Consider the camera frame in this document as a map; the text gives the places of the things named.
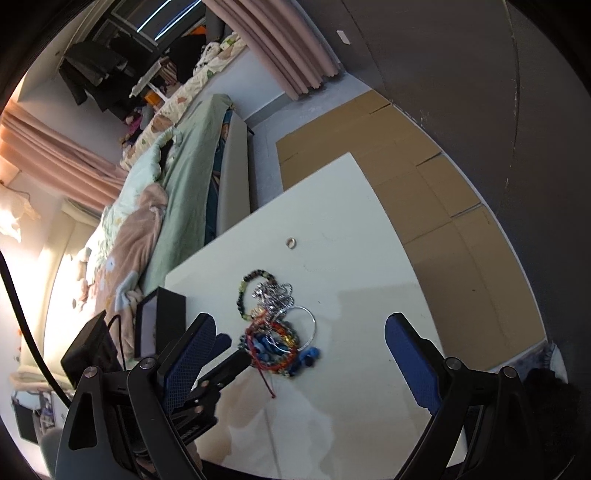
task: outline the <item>cardboard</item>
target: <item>cardboard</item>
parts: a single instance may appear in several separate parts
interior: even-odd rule
[[[421,163],[417,170],[449,216],[457,215],[480,203],[476,193],[443,155]]]
[[[285,189],[352,153],[415,269],[446,355],[490,369],[544,338],[494,217],[439,147],[386,99],[360,95],[279,140],[277,152]]]

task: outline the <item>silver bangle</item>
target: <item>silver bangle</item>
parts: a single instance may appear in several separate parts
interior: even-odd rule
[[[318,328],[318,325],[316,324],[316,319],[314,318],[314,315],[312,314],[312,312],[310,310],[308,310],[305,307],[300,307],[299,305],[289,305],[285,308],[282,308],[281,310],[279,310],[279,312],[277,312],[273,319],[271,320],[272,322],[276,321],[281,315],[283,315],[285,312],[287,312],[288,310],[292,310],[292,309],[300,309],[300,310],[304,310],[305,312],[308,312],[308,315],[310,315],[310,317],[312,318],[312,323],[314,324],[314,331],[312,332],[312,336],[310,337],[310,339],[301,347],[299,347],[297,349],[298,352],[301,352],[302,350],[306,349],[314,340],[314,337],[316,336],[316,330]],[[281,348],[280,346],[277,345],[275,339],[271,336],[270,333],[267,333],[266,335],[267,339],[269,340],[269,343],[271,343],[275,348],[277,348],[279,351],[281,352],[285,352],[285,353],[289,353],[289,350],[283,350],[283,348]]]

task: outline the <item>brown blanket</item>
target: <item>brown blanket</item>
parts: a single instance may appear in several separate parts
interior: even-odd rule
[[[154,245],[160,234],[168,197],[164,189],[153,183],[139,198],[139,208],[127,217],[107,257],[90,287],[90,296],[96,297],[95,313],[107,311],[106,321],[121,315],[123,355],[126,360],[134,356],[134,317],[138,302],[143,298],[138,287]],[[119,347],[119,322],[111,327],[111,337]]]

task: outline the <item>pink curtain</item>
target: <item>pink curtain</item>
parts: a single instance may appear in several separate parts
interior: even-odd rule
[[[0,156],[95,210],[118,197],[127,172],[49,128],[14,101],[0,122]]]
[[[288,0],[203,0],[246,42],[286,94],[296,100],[338,68]]]

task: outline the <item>metal bolt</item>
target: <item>metal bolt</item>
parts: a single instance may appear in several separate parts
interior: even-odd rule
[[[96,368],[94,365],[92,367],[88,367],[86,370],[84,370],[84,376],[86,378],[92,378],[94,377],[97,373],[99,372],[99,369]]]
[[[140,363],[139,367],[143,370],[150,370],[156,364],[156,360],[154,360],[151,356],[148,358],[144,358]]]
[[[503,367],[503,373],[509,378],[515,378],[517,376],[517,372],[513,367]]]
[[[460,362],[456,357],[451,356],[445,360],[445,364],[451,370],[459,370],[462,368],[462,362]]]

